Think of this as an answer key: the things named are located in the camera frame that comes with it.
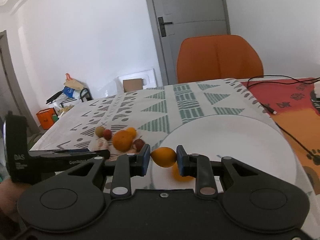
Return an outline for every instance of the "chair backrest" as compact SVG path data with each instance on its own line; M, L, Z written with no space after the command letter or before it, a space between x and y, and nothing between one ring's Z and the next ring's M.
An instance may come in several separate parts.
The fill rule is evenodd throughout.
M177 62L178 83L263 75L256 51L240 36L218 35L184 40Z

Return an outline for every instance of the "tablecloth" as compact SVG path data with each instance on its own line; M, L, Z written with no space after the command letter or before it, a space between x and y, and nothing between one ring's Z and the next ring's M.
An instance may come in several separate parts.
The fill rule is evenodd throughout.
M134 127L153 150L176 128L219 114L248 116L280 131L255 96L241 82L229 78L138 90L81 103L56 122L32 150L87 148L94 139L95 127L100 125L113 133ZM121 154L111 144L110 152L111 159ZM315 229L320 226L316 195L299 161L295 184L311 202L303 229L313 238L320 237ZM152 188L152 180L145 188Z
M276 80L276 82L292 83L294 81L286 79ZM271 118L295 136L312 153L308 154L284 133L320 200L320 101L314 93L314 85L263 83L252 86L250 91L259 102L277 111L277 114L271 115Z

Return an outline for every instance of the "human hand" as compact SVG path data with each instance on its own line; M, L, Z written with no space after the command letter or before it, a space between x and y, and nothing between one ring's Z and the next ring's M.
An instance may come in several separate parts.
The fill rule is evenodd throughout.
M31 185L26 183L13 183L5 179L0 183L0 209L13 221L18 221L17 201L21 194Z

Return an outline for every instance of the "red fruit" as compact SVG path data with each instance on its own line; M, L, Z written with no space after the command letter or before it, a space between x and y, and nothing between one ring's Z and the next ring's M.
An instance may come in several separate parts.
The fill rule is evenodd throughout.
M136 139L132 146L135 150L137 150L137 152L141 151L142 147L145 145L146 143L144 142L144 140L142 139Z
M105 129L102 133L102 136L106 139L106 140L110 140L112 138L112 132L109 129Z

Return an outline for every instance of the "doorway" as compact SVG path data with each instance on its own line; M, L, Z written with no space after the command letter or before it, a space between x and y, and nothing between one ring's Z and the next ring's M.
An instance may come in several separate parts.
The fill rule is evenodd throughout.
M0 125L3 125L2 122L8 111L27 118L28 136L39 133L39 128L29 111L14 73L7 33L4 31L0 33Z
M147 0L164 85L176 84L181 43L190 37L230 34L225 0Z

